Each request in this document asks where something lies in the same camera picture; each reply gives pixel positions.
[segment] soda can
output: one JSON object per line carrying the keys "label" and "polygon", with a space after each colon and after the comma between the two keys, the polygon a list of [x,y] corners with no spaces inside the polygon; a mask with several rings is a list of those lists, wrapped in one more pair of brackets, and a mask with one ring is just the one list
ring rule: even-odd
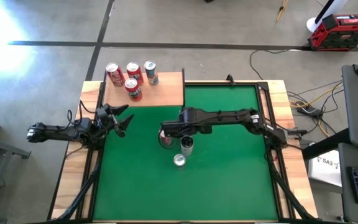
{"label": "soda can", "polygon": [[182,154],[177,154],[173,157],[173,163],[177,167],[183,167],[186,164],[186,157]]}
{"label": "soda can", "polygon": [[190,156],[193,152],[194,141],[190,136],[183,136],[180,139],[180,151],[184,156]]}
{"label": "soda can", "polygon": [[166,137],[164,130],[160,130],[159,131],[160,135],[160,142],[164,145],[164,146],[170,146],[172,144],[173,138],[172,137]]}
{"label": "soda can", "polygon": [[125,81],[125,89],[128,91],[131,100],[139,101],[142,99],[142,90],[140,89],[140,86],[136,79],[128,78]]}
{"label": "soda can", "polygon": [[153,61],[146,61],[144,63],[144,70],[146,71],[147,79],[150,85],[158,84],[157,65]]}
{"label": "soda can", "polygon": [[106,66],[106,72],[114,86],[123,86],[125,79],[122,74],[121,68],[117,63],[108,63]]}
{"label": "soda can", "polygon": [[143,75],[140,66],[136,62],[129,62],[127,65],[129,78],[135,78],[139,85],[143,84]]}

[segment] concrete floor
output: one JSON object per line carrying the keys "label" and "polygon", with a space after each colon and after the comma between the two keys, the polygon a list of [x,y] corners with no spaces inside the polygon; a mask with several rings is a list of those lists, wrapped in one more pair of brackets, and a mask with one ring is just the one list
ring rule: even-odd
{"label": "concrete floor", "polygon": [[[10,40],[96,42],[108,0],[0,1],[0,140],[31,150],[29,160],[14,159],[0,190],[0,218],[8,223],[41,222],[47,213],[60,172],[65,142],[30,144],[27,128],[38,121],[66,124],[66,111],[75,110],[94,47],[5,46]],[[115,0],[105,42],[297,45],[310,33],[306,20],[321,6],[314,0],[290,1],[275,23],[276,0]],[[349,0],[343,13],[358,13],[358,0]],[[249,65],[253,50],[126,49],[102,47],[92,80],[102,80],[108,62],[155,60],[158,70],[186,70],[189,80],[256,80]],[[358,52],[257,52],[253,66],[267,80],[285,80],[287,90],[300,92],[341,79],[342,65],[358,63]],[[313,99],[328,88],[304,94]],[[337,131],[347,127],[343,94],[339,109],[324,115]],[[309,119],[295,116],[296,125],[311,129]],[[315,131],[305,139],[319,141]],[[341,196],[314,188],[319,217],[342,214]]]}

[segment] table leg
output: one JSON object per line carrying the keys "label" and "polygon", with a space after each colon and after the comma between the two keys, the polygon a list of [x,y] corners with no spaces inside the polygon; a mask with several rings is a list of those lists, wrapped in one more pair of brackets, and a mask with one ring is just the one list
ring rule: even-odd
{"label": "table leg", "polygon": [[337,148],[337,145],[342,142],[347,144],[352,144],[349,138],[348,128],[343,129],[342,131],[336,133],[335,135],[330,136],[302,150],[303,159],[304,160],[312,159],[321,154],[329,152]]}

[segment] green table surface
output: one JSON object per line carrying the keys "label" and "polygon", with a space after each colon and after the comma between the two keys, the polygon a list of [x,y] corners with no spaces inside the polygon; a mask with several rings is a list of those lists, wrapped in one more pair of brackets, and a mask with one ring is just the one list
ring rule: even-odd
{"label": "green table surface", "polygon": [[[206,111],[259,109],[253,86],[186,86],[186,106]],[[262,136],[241,125],[194,135],[193,153],[178,169],[180,146],[158,143],[160,123],[180,107],[131,107],[126,137],[104,148],[94,220],[276,220]]]}

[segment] red soda can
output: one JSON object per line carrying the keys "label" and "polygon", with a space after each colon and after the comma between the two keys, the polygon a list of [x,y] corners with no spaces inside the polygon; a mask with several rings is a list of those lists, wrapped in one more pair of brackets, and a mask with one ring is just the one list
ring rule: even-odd
{"label": "red soda can", "polygon": [[128,78],[125,81],[125,89],[128,91],[131,100],[139,101],[142,99],[142,90],[135,78]]}
{"label": "red soda can", "polygon": [[129,78],[134,78],[139,85],[143,84],[143,75],[140,66],[136,62],[129,62],[127,65],[127,73]]}
{"label": "red soda can", "polygon": [[125,82],[124,75],[122,74],[121,68],[117,63],[109,63],[106,66],[106,72],[114,86],[123,86]]}

